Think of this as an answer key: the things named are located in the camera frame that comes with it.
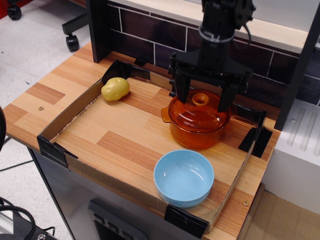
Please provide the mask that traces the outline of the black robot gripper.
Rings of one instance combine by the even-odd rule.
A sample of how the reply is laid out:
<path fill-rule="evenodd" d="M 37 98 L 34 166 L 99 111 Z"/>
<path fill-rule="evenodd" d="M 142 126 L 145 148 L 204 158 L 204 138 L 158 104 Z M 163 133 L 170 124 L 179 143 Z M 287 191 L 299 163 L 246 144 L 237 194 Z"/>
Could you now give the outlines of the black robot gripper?
<path fill-rule="evenodd" d="M 228 45 L 203 40 L 196 50 L 172 52 L 168 71 L 182 103 L 187 100 L 191 80 L 222 88 L 218 112 L 227 111 L 237 94 L 247 91 L 253 71 L 228 55 Z"/>

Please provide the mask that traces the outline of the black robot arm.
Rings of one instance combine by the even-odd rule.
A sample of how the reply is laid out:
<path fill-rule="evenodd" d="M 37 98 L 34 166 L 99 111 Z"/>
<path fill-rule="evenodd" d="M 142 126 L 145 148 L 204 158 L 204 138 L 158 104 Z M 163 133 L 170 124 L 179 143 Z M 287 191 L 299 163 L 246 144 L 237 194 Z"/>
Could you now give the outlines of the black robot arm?
<path fill-rule="evenodd" d="M 228 55 L 228 46 L 236 30 L 253 20 L 255 9 L 251 0 L 202 1 L 199 49 L 173 52 L 170 57 L 169 73 L 174 77 L 175 93 L 180 102 L 186 102 L 191 80 L 222 89 L 218 112 L 225 112 L 236 95 L 247 90 L 253 71 L 233 60 Z"/>

